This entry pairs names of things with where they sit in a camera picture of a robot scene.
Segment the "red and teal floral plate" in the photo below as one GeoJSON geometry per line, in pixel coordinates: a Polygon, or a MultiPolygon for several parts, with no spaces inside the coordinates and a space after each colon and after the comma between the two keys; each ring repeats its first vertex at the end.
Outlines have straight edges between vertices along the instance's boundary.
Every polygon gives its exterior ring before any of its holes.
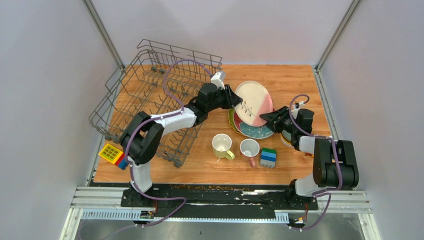
{"type": "Polygon", "coordinates": [[[241,120],[241,118],[237,115],[237,113],[234,111],[234,123],[237,129],[241,133],[246,132],[271,132],[271,130],[266,127],[265,125],[262,126],[251,126],[241,120]]]}

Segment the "cream and pink plate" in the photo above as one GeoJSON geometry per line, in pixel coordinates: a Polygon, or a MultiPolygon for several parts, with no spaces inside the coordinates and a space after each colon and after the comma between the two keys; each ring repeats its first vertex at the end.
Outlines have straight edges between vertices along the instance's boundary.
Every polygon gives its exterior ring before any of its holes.
{"type": "Polygon", "coordinates": [[[235,90],[235,94],[242,98],[242,102],[235,108],[239,118],[253,127],[260,127],[266,123],[260,115],[274,111],[273,101],[268,90],[256,81],[244,81],[235,90]]]}

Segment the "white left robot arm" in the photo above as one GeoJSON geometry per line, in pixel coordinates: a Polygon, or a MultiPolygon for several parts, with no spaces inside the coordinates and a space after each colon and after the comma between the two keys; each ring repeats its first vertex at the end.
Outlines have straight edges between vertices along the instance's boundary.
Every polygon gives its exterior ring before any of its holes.
{"type": "Polygon", "coordinates": [[[162,114],[149,115],[141,111],[135,115],[120,137],[123,159],[130,168],[130,185],[135,189],[134,200],[140,206],[149,206],[153,193],[149,190],[151,163],[163,136],[202,124],[211,111],[231,109],[243,99],[234,93],[229,84],[218,87],[213,83],[204,84],[187,104],[181,108],[162,114]]]}

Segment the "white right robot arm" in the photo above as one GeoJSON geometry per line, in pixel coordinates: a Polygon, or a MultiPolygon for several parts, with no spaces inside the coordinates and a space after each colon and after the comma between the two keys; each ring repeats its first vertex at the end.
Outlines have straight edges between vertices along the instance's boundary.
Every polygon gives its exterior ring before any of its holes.
{"type": "Polygon", "coordinates": [[[329,191],[351,190],[359,183],[359,171],[353,142],[313,135],[315,113],[306,108],[290,110],[284,106],[260,118],[274,133],[280,134],[296,151],[313,157],[312,173],[294,179],[285,195],[286,204],[298,209],[306,198],[320,197],[329,191]]]}

